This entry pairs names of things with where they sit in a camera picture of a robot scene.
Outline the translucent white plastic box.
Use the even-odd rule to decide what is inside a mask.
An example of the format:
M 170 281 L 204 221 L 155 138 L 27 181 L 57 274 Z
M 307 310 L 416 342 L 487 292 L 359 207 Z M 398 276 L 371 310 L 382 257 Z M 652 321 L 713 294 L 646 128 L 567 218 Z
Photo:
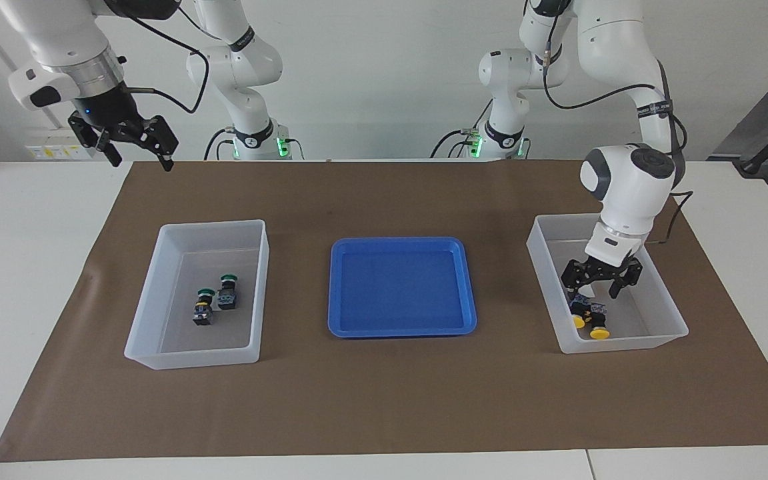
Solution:
M 255 363 L 260 356 L 269 242 L 262 219 L 159 228 L 125 357 L 153 370 Z M 221 310 L 221 276 L 237 307 Z
M 576 329 L 568 304 L 570 294 L 561 274 L 570 259 L 584 259 L 598 215 L 538 215 L 534 219 L 527 248 L 533 262 L 543 300 L 563 353 L 597 353 L 652 349 L 685 337 L 689 329 L 679 308 L 646 248 L 636 259 L 643 271 L 636 285 L 622 289 L 617 298 L 609 295 L 609 282 L 584 288 L 597 303 L 607 306 L 607 339 L 592 339 L 588 328 Z

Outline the white wall socket strip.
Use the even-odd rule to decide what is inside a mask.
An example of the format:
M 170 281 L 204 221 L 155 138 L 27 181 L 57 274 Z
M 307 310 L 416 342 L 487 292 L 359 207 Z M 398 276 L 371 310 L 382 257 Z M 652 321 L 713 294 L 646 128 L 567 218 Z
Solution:
M 68 129 L 29 129 L 24 147 L 37 161 L 100 161 L 97 150 L 86 148 Z

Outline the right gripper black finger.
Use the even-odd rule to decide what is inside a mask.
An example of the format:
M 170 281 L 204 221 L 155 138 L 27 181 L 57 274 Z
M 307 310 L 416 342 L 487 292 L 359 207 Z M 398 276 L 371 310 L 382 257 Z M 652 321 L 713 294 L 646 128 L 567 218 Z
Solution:
M 167 120 L 156 115 L 151 119 L 144 119 L 141 122 L 143 132 L 141 133 L 141 148 L 152 152 L 158 158 L 165 172 L 173 170 L 173 155 L 179 146 L 179 140 Z
M 70 114 L 68 125 L 70 125 L 76 139 L 79 140 L 83 148 L 102 154 L 113 167 L 119 167 L 122 164 L 123 158 L 112 143 L 109 131 L 100 129 L 97 132 L 92 125 L 82 118 L 80 112 L 72 112 Z

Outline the brown paper mat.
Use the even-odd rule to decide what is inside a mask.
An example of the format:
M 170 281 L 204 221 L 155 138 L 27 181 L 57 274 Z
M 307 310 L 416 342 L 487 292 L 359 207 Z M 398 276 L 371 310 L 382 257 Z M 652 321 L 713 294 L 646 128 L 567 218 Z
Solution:
M 0 438 L 0 462 L 768 445 L 768 362 L 691 228 L 651 254 L 689 334 L 560 352 L 529 258 L 537 215 L 599 204 L 575 161 L 137 162 Z M 159 228 L 262 219 L 260 359 L 154 371 L 124 346 Z M 452 236 L 478 325 L 330 334 L 345 237 Z

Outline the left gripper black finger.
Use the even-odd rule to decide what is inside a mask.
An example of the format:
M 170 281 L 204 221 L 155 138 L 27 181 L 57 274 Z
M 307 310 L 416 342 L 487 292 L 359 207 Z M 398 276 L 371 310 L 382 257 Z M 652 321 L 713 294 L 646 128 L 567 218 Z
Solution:
M 570 261 L 563 270 L 563 286 L 573 294 L 591 283 L 587 265 L 579 261 Z
M 634 286 L 642 273 L 643 266 L 639 259 L 625 259 L 621 267 L 613 267 L 610 271 L 612 283 L 609 287 L 609 296 L 616 299 L 622 289 Z

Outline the blue plastic tray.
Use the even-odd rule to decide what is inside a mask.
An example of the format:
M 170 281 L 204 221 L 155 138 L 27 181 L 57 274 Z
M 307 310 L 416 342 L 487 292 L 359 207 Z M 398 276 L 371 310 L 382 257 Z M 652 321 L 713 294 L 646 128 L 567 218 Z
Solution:
M 465 246 L 456 237 L 341 238 L 330 250 L 327 325 L 341 339 L 472 334 Z

